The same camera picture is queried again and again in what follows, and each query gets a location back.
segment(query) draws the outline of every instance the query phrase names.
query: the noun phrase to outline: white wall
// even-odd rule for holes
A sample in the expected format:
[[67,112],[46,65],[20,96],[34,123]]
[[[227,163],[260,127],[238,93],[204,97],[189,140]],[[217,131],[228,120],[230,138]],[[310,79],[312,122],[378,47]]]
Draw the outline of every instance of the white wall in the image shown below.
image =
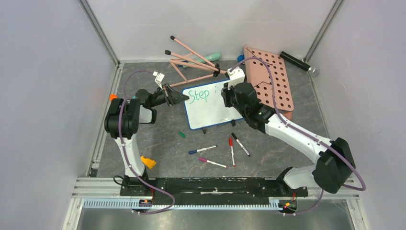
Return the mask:
[[406,14],[396,0],[345,1],[312,64],[333,138],[345,138],[367,191],[372,230],[404,229]]
[[114,65],[77,0],[0,3],[0,229],[61,229]]
[[236,59],[245,43],[304,57],[334,0],[89,0],[121,60],[168,59],[166,49]]

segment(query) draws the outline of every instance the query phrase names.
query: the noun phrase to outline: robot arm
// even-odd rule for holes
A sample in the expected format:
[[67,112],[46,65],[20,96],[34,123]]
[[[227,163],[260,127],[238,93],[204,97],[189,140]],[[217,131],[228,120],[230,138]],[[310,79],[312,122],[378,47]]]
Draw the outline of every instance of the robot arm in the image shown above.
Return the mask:
[[118,124],[120,108],[123,104],[123,99],[113,99],[110,108],[107,112],[107,116],[104,120],[104,129],[107,133],[110,133],[111,137],[120,147],[121,156],[124,161],[125,175],[128,177],[136,177],[130,170],[129,165],[125,162],[125,158],[128,158],[131,167],[134,171],[142,176],[145,171],[145,166],[140,160],[140,154],[138,150],[136,133],[138,131],[138,124],[154,124],[157,119],[157,111],[152,107],[167,103],[168,106],[173,106],[180,102],[187,100],[189,97],[174,91],[169,85],[164,84],[162,90],[155,93],[148,93],[145,89],[140,89],[135,94],[135,99],[131,99],[128,104],[125,105],[124,112],[121,120],[121,131],[124,140],[124,148],[127,155],[124,154],[122,143],[119,138]]
[[280,175],[280,177],[283,177],[284,182],[292,189],[302,186],[320,186],[329,193],[336,193],[351,175],[351,169],[333,152],[290,128],[288,124],[324,143],[330,143],[334,150],[355,167],[348,143],[341,138],[332,141],[320,137],[284,117],[282,117],[285,120],[283,122],[273,108],[259,102],[253,86],[244,82],[245,74],[243,70],[235,68],[232,72],[229,70],[227,74],[230,81],[224,84],[221,93],[225,106],[237,109],[253,129],[285,141],[306,155],[315,164],[299,169],[286,169]]

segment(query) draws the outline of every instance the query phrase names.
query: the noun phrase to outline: pink pegboard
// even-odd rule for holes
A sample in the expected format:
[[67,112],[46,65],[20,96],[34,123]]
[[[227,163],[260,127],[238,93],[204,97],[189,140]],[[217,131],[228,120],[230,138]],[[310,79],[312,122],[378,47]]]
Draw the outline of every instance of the pink pegboard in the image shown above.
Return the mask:
[[[291,88],[289,87],[288,75],[285,69],[285,62],[277,54],[252,49],[244,46],[245,58],[257,57],[265,61],[271,70],[275,92],[275,101],[278,109],[293,111],[293,100]],[[245,63],[247,71],[247,82],[254,86],[258,99],[269,107],[273,108],[271,79],[262,63],[249,60]]]

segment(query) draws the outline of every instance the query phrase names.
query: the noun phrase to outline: green handwriting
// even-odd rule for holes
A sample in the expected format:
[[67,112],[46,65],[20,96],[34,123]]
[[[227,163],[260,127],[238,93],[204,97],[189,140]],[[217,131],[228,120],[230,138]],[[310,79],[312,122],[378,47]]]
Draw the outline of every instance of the green handwriting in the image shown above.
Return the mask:
[[209,91],[205,90],[205,91],[197,92],[195,90],[194,95],[193,95],[193,90],[189,90],[189,95],[190,95],[190,97],[193,98],[193,101],[190,102],[189,104],[192,104],[194,101],[198,101],[200,99],[204,99],[204,102],[207,102],[207,97],[209,96]]

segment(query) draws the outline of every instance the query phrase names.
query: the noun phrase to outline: blue marker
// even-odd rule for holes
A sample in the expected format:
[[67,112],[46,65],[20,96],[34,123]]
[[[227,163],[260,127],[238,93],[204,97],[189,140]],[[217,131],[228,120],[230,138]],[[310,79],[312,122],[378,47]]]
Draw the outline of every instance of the blue marker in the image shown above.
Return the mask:
[[211,147],[208,147],[208,148],[203,148],[203,149],[198,149],[198,150],[189,151],[189,154],[195,154],[195,153],[197,153],[197,152],[206,151],[206,150],[208,150],[208,149],[212,149],[212,148],[216,148],[216,147],[218,147],[218,145],[211,146]]

